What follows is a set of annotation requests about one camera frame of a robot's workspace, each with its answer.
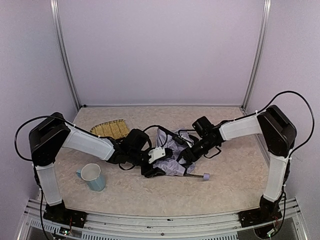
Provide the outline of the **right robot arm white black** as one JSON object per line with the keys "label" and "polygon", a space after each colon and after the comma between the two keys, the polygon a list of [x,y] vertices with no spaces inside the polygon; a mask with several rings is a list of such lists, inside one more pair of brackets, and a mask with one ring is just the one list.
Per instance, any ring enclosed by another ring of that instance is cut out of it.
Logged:
{"label": "right robot arm white black", "polygon": [[280,218],[279,202],[290,174],[290,154],[293,152],[297,130],[279,107],[271,105],[260,113],[225,120],[218,125],[202,116],[192,127],[200,140],[185,148],[178,157],[185,160],[187,167],[212,148],[218,149],[226,141],[249,135],[263,136],[270,160],[266,188],[260,198],[259,208],[242,211],[239,216],[243,224],[254,221],[263,223]]}

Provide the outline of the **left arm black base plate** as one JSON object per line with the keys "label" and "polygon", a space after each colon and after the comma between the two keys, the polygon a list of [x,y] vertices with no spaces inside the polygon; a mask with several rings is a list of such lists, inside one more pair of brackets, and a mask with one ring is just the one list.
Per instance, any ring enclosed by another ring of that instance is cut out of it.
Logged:
{"label": "left arm black base plate", "polygon": [[45,220],[69,227],[83,228],[87,219],[87,215],[88,214],[84,211],[66,208],[65,210],[55,211],[45,210],[43,218]]}

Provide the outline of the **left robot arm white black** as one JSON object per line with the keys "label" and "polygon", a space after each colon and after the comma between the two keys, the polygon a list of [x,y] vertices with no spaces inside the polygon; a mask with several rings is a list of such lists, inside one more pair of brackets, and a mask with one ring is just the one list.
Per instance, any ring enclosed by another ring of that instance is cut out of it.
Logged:
{"label": "left robot arm white black", "polygon": [[28,135],[35,179],[46,200],[47,210],[66,210],[60,194],[54,163],[61,148],[73,149],[114,165],[130,163],[139,166],[146,178],[164,176],[166,173],[153,163],[165,157],[163,147],[154,148],[150,137],[140,129],[132,129],[127,136],[114,139],[98,136],[65,120],[60,112],[38,116],[24,122],[15,132],[14,147],[18,148],[18,135],[27,124],[41,120]]}

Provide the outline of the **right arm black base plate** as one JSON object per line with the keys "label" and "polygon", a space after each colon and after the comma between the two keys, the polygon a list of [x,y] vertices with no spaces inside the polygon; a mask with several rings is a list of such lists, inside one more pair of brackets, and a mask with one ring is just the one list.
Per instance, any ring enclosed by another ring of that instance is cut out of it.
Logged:
{"label": "right arm black base plate", "polygon": [[263,213],[260,208],[240,211],[238,213],[239,221],[242,228],[251,227],[275,221],[282,218],[280,210],[276,210],[274,213]]}

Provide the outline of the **lilac folding umbrella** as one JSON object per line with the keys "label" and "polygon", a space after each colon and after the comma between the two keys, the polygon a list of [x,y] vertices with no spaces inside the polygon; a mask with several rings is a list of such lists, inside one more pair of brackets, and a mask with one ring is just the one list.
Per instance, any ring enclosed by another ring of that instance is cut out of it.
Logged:
{"label": "lilac folding umbrella", "polygon": [[[164,131],[160,130],[159,128],[156,131],[156,146],[157,147],[164,147],[172,149],[173,155],[172,157],[159,159],[156,160],[152,165],[154,168],[160,168],[161,170],[165,171],[166,176],[179,176],[183,177],[185,168],[177,163],[176,159],[179,156],[179,153],[186,149],[188,146],[180,145],[176,141],[173,140],[173,137],[166,134]],[[186,177],[195,177],[200,178],[203,181],[208,181],[210,179],[209,173],[203,174],[193,174],[186,176]]]}

